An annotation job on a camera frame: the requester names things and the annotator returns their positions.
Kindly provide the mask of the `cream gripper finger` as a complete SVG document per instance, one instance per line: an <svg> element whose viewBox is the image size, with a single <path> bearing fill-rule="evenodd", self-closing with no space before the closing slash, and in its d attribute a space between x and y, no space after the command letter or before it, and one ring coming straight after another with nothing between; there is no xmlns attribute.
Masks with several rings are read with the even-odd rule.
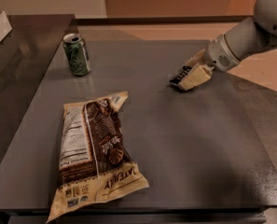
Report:
<svg viewBox="0 0 277 224"><path fill-rule="evenodd" d="M204 49L196 53L192 58L185 62L185 66L194 67L196 65L205 65L203 59Z"/></svg>
<svg viewBox="0 0 277 224"><path fill-rule="evenodd" d="M200 86L211 79L213 69L207 65L196 65L191 67L190 72L177 85L181 90L188 91Z"/></svg>

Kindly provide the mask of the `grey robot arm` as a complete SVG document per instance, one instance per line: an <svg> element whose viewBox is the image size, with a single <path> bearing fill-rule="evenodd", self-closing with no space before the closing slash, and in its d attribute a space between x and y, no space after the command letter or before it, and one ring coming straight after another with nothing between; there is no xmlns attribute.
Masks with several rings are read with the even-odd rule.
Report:
<svg viewBox="0 0 277 224"><path fill-rule="evenodd" d="M170 83L188 91L207 82L214 70L227 72L247 57L273 49L277 49L277 0L256 0L252 17L211 40Z"/></svg>

